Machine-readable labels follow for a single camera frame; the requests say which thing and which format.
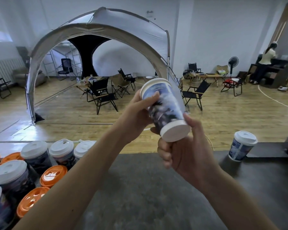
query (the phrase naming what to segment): black standing fan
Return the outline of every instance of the black standing fan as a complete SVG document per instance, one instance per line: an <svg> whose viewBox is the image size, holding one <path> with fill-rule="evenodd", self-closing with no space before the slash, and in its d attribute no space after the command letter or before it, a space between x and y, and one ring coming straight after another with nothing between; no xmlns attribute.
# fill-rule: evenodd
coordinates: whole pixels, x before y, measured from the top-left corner
<svg viewBox="0 0 288 230"><path fill-rule="evenodd" d="M236 67L239 63L239 59L236 56L233 56L229 59L228 65L230 66L230 77L232 77L232 68Z"/></svg>

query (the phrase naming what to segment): left hand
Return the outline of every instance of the left hand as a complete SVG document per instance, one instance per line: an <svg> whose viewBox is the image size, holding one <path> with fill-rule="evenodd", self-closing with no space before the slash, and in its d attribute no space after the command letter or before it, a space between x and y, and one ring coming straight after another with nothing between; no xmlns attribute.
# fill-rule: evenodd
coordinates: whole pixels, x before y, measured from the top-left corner
<svg viewBox="0 0 288 230"><path fill-rule="evenodd" d="M120 132L125 144L138 138L144 128L153 123L146 108L153 105L159 96L159 92L156 92L153 96L141 100L140 90L136 92L125 111L113 125L113 128Z"/></svg>

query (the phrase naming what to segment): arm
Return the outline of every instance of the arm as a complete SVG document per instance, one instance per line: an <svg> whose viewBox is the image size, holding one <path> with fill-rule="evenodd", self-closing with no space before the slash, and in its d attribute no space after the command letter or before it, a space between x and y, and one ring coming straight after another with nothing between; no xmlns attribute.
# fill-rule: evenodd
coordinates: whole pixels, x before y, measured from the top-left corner
<svg viewBox="0 0 288 230"><path fill-rule="evenodd" d="M109 131L31 208L13 230L74 229L119 152L152 123L146 108L158 99L159 93L156 93L140 101L138 91Z"/></svg>
<svg viewBox="0 0 288 230"><path fill-rule="evenodd" d="M229 230L277 230L246 191L215 161L200 121L184 118L193 137L174 143L158 142L166 168L173 167L208 199Z"/></svg>

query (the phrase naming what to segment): radiator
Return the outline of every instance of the radiator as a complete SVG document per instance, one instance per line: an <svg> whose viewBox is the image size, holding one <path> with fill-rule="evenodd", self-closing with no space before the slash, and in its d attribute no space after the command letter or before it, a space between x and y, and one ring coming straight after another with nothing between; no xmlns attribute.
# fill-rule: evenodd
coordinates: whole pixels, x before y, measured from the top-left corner
<svg viewBox="0 0 288 230"><path fill-rule="evenodd" d="M0 60L0 78L14 83L12 73L14 69L25 67L21 58Z"/></svg>

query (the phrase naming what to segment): hand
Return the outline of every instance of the hand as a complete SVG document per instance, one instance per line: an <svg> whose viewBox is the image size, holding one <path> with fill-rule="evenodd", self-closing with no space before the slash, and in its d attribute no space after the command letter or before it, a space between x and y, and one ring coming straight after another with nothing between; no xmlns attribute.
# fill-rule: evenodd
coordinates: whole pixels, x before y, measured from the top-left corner
<svg viewBox="0 0 288 230"><path fill-rule="evenodd" d="M179 141L167 143L162 138L158 142L158 153L166 168L173 169L187 182L203 192L205 182L219 170L210 145L207 142L200 121L191 119L184 113L184 119L192 128L193 137L187 136Z"/></svg>
<svg viewBox="0 0 288 230"><path fill-rule="evenodd" d="M136 92L123 114L113 125L115 130L120 132L125 144L135 140L147 125L153 123L146 108L154 104L159 96L157 91L152 97L141 100L140 90Z"/></svg>

